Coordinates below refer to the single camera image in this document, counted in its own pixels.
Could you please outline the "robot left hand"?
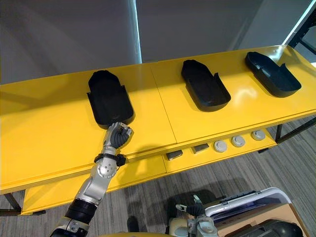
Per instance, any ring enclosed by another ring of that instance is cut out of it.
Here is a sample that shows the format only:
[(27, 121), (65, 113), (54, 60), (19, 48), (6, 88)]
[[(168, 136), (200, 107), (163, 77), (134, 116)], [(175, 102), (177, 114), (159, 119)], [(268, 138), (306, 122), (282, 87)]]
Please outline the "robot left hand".
[(129, 141), (132, 133), (133, 130), (125, 123), (113, 123), (106, 131), (101, 153), (117, 155), (120, 148)]

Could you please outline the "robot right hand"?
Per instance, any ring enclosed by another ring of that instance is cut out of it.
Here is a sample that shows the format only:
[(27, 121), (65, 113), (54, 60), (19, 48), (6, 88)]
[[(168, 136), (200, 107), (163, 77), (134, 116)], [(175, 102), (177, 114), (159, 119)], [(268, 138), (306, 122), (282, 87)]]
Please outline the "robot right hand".
[(195, 202), (193, 205), (185, 206), (182, 204), (177, 204), (175, 205), (176, 209), (186, 212), (194, 217), (205, 216), (205, 208), (202, 201), (197, 195), (193, 195), (193, 198)]

